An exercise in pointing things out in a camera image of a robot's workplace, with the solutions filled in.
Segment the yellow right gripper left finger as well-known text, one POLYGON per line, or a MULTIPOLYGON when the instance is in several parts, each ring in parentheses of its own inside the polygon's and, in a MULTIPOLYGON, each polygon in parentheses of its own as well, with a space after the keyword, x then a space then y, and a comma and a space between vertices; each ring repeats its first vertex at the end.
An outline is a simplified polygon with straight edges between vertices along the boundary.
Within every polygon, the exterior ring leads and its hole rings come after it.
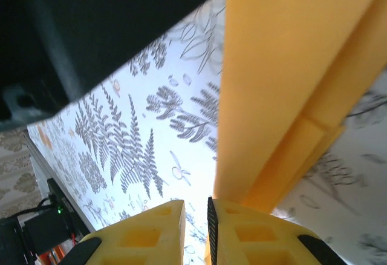
POLYGON ((183 264, 185 207, 169 201, 85 236, 62 264, 183 264))

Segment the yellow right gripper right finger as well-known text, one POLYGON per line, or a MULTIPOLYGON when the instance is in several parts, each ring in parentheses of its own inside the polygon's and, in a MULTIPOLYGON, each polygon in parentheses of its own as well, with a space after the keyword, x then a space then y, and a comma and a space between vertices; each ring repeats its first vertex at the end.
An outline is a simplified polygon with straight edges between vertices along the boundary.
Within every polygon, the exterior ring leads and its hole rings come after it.
POLYGON ((206 264, 344 264, 311 230, 217 198, 207 202, 206 264))

